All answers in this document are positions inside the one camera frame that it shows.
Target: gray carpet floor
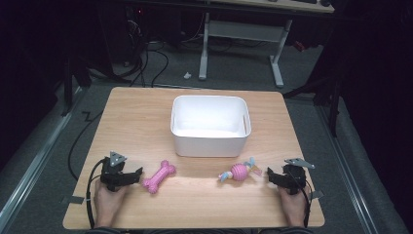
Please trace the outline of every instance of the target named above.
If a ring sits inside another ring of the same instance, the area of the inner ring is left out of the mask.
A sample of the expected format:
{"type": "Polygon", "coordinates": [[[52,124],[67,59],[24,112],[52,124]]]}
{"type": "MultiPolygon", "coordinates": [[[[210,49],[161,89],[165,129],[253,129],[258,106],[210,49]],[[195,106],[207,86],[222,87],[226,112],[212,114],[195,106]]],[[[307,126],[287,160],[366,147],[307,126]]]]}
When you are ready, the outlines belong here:
{"type": "MultiPolygon", "coordinates": [[[[229,50],[225,46],[211,47],[208,64],[208,77],[198,80],[200,51],[197,44],[175,49],[162,44],[150,45],[149,60],[143,72],[143,80],[149,86],[167,64],[165,71],[156,79],[157,87],[193,87],[204,89],[260,90],[286,93],[305,84],[322,47],[312,48],[302,53],[292,47],[285,47],[280,60],[284,88],[275,86],[268,55],[274,50],[273,44],[259,47],[238,46],[229,50]],[[183,76],[191,73],[190,79],[183,76]]],[[[122,72],[122,66],[115,66],[122,72]]],[[[68,155],[71,153],[71,168],[78,175],[83,167],[94,132],[96,121],[87,121],[103,110],[113,87],[127,86],[107,79],[94,79],[88,89],[83,89],[76,97],[78,101],[70,113],[67,125],[56,139],[48,160],[39,177],[34,178],[33,186],[27,188],[28,195],[19,203],[10,218],[4,233],[83,233],[83,231],[66,230],[62,221],[67,209],[64,198],[71,196],[76,185],[68,170],[68,155]],[[89,125],[79,140],[78,135],[89,125]]],[[[134,83],[142,86],[141,78],[134,83]]],[[[20,147],[7,167],[1,172],[2,192],[0,205],[7,208],[8,201],[20,183],[30,164],[38,156],[42,145],[61,121],[64,103],[62,89],[57,92],[58,104],[33,131],[27,141],[20,147]]],[[[304,157],[317,165],[311,171],[315,187],[321,189],[325,196],[320,198],[325,216],[325,225],[314,228],[316,233],[408,233],[398,214],[394,211],[385,188],[371,167],[368,157],[359,142],[356,130],[347,113],[345,103],[340,101],[340,114],[337,120],[338,137],[331,137],[326,129],[322,113],[327,107],[314,106],[312,94],[304,94],[287,99],[286,104],[296,131],[304,157]],[[346,178],[343,176],[341,162],[337,154],[342,153],[354,176],[362,200],[372,217],[375,229],[366,230],[355,208],[354,198],[350,195],[346,178]]]]}

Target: pink rubber bone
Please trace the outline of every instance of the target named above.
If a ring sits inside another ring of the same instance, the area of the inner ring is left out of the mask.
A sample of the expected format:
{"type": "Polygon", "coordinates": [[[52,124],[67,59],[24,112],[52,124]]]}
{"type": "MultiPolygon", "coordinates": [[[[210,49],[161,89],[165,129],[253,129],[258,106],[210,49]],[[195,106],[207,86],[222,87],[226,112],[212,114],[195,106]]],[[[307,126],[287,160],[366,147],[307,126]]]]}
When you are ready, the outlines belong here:
{"type": "Polygon", "coordinates": [[[158,191],[158,186],[168,175],[176,172],[175,166],[170,165],[167,160],[161,162],[161,168],[151,177],[143,180],[143,186],[152,194],[158,191]]]}

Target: metal desk leg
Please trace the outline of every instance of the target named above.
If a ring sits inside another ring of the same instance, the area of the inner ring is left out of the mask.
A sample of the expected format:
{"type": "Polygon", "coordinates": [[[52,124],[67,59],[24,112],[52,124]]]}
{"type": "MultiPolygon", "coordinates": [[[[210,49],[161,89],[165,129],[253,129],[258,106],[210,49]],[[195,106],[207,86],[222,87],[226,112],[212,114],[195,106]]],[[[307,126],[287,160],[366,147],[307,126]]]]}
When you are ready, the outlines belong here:
{"type": "Polygon", "coordinates": [[[289,28],[291,27],[291,24],[292,24],[292,20],[289,19],[286,22],[285,27],[282,31],[282,36],[280,38],[277,53],[274,56],[270,56],[271,66],[273,67],[274,79],[276,80],[276,86],[278,88],[283,87],[282,74],[280,73],[280,68],[279,68],[279,59],[280,59],[280,55],[282,54],[282,48],[285,44],[285,40],[286,40],[286,37],[288,36],[288,32],[289,32],[289,28]]]}
{"type": "Polygon", "coordinates": [[[206,13],[206,23],[204,28],[204,47],[203,53],[201,54],[201,64],[200,64],[200,80],[205,80],[207,78],[207,39],[209,35],[209,13],[206,13]]]}

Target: wooden table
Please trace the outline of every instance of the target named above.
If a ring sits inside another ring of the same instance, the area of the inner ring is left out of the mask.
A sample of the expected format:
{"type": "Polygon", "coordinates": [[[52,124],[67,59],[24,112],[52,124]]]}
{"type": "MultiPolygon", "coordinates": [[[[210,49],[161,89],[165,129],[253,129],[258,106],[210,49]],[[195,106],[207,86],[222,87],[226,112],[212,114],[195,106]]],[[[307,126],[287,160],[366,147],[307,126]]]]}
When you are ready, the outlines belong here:
{"type": "MultiPolygon", "coordinates": [[[[176,174],[168,176],[154,195],[140,183],[130,187],[114,227],[135,229],[286,226],[277,187],[265,173],[250,174],[242,182],[221,182],[218,175],[251,156],[264,172],[270,167],[281,174],[284,159],[303,157],[282,95],[276,92],[113,89],[74,196],[85,197],[93,166],[109,156],[111,150],[128,157],[124,173],[143,167],[141,181],[159,170],[165,159],[176,166],[176,174]],[[235,96],[245,100],[252,132],[239,157],[190,158],[175,153],[170,115],[173,100],[181,95],[235,96]]],[[[319,201],[314,200],[309,226],[323,224],[319,201]]],[[[63,225],[67,229],[89,229],[86,203],[70,204],[63,225]]]]}

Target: pink dumbbell toy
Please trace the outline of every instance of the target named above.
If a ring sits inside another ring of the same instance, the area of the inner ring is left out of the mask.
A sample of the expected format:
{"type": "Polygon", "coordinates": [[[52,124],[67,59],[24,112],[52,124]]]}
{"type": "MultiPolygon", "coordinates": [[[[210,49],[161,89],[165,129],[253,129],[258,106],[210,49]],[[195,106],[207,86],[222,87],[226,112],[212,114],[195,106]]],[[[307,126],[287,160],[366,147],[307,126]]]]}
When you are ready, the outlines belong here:
{"type": "Polygon", "coordinates": [[[227,178],[233,178],[237,181],[243,181],[248,177],[249,172],[253,171],[255,174],[261,176],[262,171],[255,166],[255,161],[253,157],[249,158],[249,162],[244,162],[243,164],[236,164],[232,166],[231,172],[225,172],[219,175],[221,182],[227,178]]]}
{"type": "Polygon", "coordinates": [[[175,166],[170,165],[167,160],[161,162],[161,168],[151,177],[143,180],[143,186],[152,194],[158,191],[158,186],[167,175],[176,172],[175,166]]]}

